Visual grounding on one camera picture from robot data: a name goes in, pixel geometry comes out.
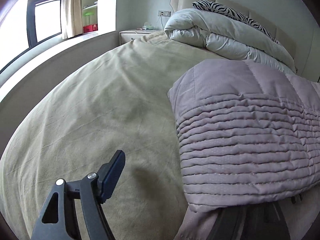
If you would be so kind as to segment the beige curtain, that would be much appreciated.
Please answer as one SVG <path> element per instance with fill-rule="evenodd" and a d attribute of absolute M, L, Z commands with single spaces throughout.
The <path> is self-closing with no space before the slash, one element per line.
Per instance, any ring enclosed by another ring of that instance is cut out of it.
<path fill-rule="evenodd" d="M 82 34 L 81 0 L 61 0 L 61 34 L 63 40 Z"/>

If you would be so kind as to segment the beige upholstered headboard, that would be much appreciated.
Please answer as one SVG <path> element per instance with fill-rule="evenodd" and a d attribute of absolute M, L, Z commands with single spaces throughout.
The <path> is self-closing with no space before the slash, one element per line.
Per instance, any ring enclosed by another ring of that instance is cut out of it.
<path fill-rule="evenodd" d="M 173 12 L 177 12 L 182 9 L 192 8 L 192 3 L 197 0 L 170 0 L 170 6 Z M 238 3 L 230 0 L 208 0 L 226 5 L 238 12 L 256 20 L 263 27 L 265 27 L 289 52 L 289 54 L 294 58 L 296 54 L 296 44 L 282 29 L 273 24 L 271 21 L 267 20 L 263 16 L 257 14 L 255 11 L 248 9 Z"/>

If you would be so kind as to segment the wall power socket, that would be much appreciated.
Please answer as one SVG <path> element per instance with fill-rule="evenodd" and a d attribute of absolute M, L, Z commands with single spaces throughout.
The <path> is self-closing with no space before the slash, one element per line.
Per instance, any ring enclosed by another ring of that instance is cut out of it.
<path fill-rule="evenodd" d="M 158 11 L 158 16 L 159 17 L 170 17 L 171 16 L 171 11 L 159 10 Z"/>

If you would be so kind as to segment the zebra print pillow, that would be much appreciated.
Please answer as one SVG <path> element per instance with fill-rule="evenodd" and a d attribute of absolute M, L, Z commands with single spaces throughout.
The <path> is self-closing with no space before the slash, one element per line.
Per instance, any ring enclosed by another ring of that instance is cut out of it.
<path fill-rule="evenodd" d="M 228 7 L 226 5 L 216 3 L 213 1 L 207 1 L 207 0 L 198 0 L 192 3 L 192 6 L 195 9 L 209 11 L 217 14 L 221 14 L 223 16 L 226 16 L 228 18 L 231 18 L 233 20 L 239 21 L 241 23 L 244 23 L 246 25 L 249 25 L 260 32 L 264 33 L 266 36 L 268 36 L 273 42 L 280 44 L 280 42 L 260 23 L 255 21 L 254 19 L 244 15 L 243 13 Z"/>

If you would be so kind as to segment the white folded duvet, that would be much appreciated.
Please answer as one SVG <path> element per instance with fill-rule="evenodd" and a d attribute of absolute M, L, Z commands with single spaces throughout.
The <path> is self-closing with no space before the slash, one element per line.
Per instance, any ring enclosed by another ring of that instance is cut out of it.
<path fill-rule="evenodd" d="M 230 60 L 253 60 L 295 74 L 292 56 L 263 32 L 227 16 L 182 9 L 167 21 L 164 32 L 174 41 L 207 49 Z"/>

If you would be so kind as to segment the red box on shelf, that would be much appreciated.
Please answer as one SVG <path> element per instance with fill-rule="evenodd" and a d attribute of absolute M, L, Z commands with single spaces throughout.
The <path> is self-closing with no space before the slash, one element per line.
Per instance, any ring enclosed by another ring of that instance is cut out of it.
<path fill-rule="evenodd" d="M 98 30 L 97 24 L 90 24 L 83 27 L 83 33 L 90 33 Z"/>

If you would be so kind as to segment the mauve quilted down coat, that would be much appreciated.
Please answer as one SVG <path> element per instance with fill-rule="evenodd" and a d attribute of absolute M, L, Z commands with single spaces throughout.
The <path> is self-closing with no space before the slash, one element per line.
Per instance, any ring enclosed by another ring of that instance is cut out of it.
<path fill-rule="evenodd" d="M 319 84 L 253 61 L 204 60 L 168 92 L 188 208 L 176 239 L 220 209 L 278 202 L 290 239 L 319 239 Z"/>

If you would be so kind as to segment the tissue box on nightstand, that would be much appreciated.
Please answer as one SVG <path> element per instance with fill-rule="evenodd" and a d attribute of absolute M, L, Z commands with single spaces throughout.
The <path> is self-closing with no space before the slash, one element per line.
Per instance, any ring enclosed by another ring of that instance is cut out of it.
<path fill-rule="evenodd" d="M 149 22 L 145 22 L 144 25 L 142 26 L 143 30 L 155 30 L 155 27 L 150 24 Z"/>

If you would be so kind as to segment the black framed window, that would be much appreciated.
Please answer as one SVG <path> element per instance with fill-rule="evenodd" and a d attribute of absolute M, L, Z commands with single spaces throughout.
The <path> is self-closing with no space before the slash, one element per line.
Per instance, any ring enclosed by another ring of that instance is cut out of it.
<path fill-rule="evenodd" d="M 61 34 L 61 0 L 18 0 L 1 23 L 1 72 L 26 52 Z"/>

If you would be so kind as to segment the white bedside table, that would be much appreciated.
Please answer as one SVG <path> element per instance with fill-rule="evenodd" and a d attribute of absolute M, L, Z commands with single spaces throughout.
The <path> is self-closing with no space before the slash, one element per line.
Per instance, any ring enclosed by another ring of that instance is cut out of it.
<path fill-rule="evenodd" d="M 135 40 L 145 35 L 158 32 L 158 30 L 124 30 L 119 32 L 119 45 Z"/>

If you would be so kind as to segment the beige bed sheet mattress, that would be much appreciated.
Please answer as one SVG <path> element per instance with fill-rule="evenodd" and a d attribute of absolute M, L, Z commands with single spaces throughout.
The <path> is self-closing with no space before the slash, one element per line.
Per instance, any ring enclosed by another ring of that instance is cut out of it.
<path fill-rule="evenodd" d="M 168 92 L 204 60 L 229 59 L 154 33 L 104 53 L 44 97 L 1 157 L 1 213 L 15 236 L 31 238 L 59 178 L 82 179 L 122 150 L 124 170 L 103 205 L 114 236 L 176 239 L 188 203 Z"/>

